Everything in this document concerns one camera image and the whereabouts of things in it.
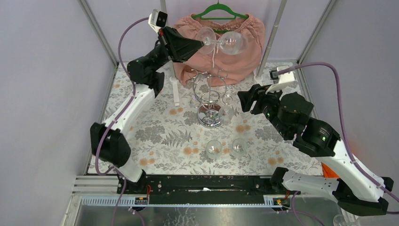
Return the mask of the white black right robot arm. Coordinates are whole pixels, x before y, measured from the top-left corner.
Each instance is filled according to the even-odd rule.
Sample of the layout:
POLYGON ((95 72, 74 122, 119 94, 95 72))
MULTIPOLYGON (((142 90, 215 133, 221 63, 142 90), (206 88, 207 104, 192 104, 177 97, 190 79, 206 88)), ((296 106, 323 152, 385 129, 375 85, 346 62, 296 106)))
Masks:
POLYGON ((389 204, 383 195, 392 190, 393 180, 375 175, 350 155, 333 127, 310 116, 311 102, 297 92, 283 94, 259 84, 237 95, 242 111, 263 114, 284 140, 291 140, 301 153, 324 163, 337 174, 336 179, 322 178, 277 167, 270 178, 274 193, 316 194, 357 216, 388 214, 389 204))

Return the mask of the clear wine glass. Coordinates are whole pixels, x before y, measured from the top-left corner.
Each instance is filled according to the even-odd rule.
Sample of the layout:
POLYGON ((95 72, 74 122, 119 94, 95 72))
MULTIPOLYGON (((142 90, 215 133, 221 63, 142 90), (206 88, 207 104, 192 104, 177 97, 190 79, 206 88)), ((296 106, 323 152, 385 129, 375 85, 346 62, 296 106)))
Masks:
POLYGON ((210 140, 206 145, 206 155, 210 159, 217 159, 222 154, 222 144, 218 140, 210 140))
POLYGON ((247 143, 242 138, 237 138, 231 143, 231 155, 234 158, 241 158, 247 153, 247 143))
POLYGON ((228 125, 232 121, 232 118, 234 116, 232 104, 232 96, 230 94, 224 95, 221 101, 221 108, 219 110, 219 118, 223 125, 228 125))
POLYGON ((210 27, 203 27, 196 35, 196 40, 203 42, 199 52, 208 55, 214 51, 222 51, 227 55, 238 55, 247 49, 247 38, 238 32, 229 31, 217 38, 210 27))

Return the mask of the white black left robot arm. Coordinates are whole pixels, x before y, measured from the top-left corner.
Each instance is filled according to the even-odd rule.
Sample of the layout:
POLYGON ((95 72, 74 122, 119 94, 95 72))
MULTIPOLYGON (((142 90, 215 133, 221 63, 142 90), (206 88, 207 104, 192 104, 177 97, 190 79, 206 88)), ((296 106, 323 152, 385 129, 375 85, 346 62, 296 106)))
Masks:
POLYGON ((131 159, 131 148, 125 133, 162 91, 165 74, 158 72, 166 63, 182 63, 189 60, 204 42, 183 37, 171 27, 159 28, 159 43, 148 54, 130 61, 127 66, 134 88, 113 115, 90 128, 91 151, 95 160, 110 163, 128 181, 128 188, 139 194, 145 190, 145 173, 131 159))

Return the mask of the chrome wine glass rack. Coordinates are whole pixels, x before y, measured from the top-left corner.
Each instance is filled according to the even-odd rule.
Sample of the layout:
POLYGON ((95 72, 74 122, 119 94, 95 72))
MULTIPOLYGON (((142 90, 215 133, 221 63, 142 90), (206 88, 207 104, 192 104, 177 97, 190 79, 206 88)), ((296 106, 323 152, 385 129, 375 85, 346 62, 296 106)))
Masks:
POLYGON ((202 72, 191 69, 194 75, 190 76, 194 97, 190 105, 197 110, 197 120, 199 124, 208 129, 221 126, 219 116, 223 97, 227 94, 226 79, 228 75, 221 75, 220 69, 215 75, 209 72, 202 72))

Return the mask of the clear wine glass front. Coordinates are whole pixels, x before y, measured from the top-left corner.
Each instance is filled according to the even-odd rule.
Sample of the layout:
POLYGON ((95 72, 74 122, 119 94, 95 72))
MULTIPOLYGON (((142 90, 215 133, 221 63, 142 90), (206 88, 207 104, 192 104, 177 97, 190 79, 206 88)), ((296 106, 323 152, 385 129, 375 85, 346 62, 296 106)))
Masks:
POLYGON ((234 116, 232 104, 232 96, 230 94, 224 95, 221 101, 221 108, 219 110, 219 118, 223 125, 228 125, 232 121, 232 118, 234 116))

